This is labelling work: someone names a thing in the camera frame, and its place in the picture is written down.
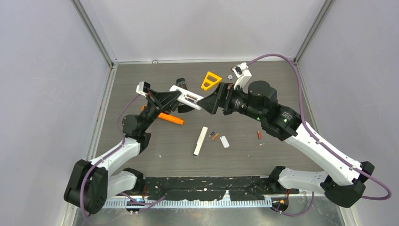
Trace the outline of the white remote control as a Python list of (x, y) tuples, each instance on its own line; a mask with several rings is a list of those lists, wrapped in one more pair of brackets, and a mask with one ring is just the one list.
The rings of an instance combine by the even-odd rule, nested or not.
[(181, 94), (178, 96), (178, 101), (182, 104), (185, 104), (187, 106), (190, 106), (196, 110), (202, 110), (202, 108), (198, 105), (198, 102), (202, 100), (204, 97), (195, 94), (191, 91), (188, 91), (186, 89), (180, 88), (176, 85), (173, 85), (169, 91), (180, 91)]

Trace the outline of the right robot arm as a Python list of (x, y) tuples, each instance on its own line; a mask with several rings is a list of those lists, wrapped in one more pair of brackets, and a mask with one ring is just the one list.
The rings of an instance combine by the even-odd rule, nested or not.
[(275, 167), (268, 181), (274, 193), (285, 189), (312, 191), (345, 208), (362, 197), (366, 173), (372, 173), (374, 165), (352, 160), (335, 148), (325, 149), (326, 143), (315, 140), (315, 130), (301, 121), (300, 114), (278, 103), (277, 91), (269, 83), (254, 81), (247, 92), (231, 83), (220, 83), (198, 105), (210, 114), (222, 108), (225, 115), (237, 112), (259, 121), (267, 134), (297, 148), (322, 168), (321, 172), (310, 172)]

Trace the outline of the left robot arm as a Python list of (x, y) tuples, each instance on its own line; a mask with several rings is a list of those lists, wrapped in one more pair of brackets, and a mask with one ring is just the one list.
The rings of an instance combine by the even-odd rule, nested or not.
[(108, 198), (117, 194), (130, 191), (138, 195), (144, 190), (143, 173), (132, 168), (125, 168), (119, 174), (115, 171), (147, 148), (151, 139), (147, 129), (161, 113), (169, 113), (177, 107), (181, 91), (148, 89), (143, 94), (147, 106), (139, 114), (122, 113), (117, 119), (122, 140), (103, 155), (74, 164), (64, 200), (84, 213), (96, 214)]

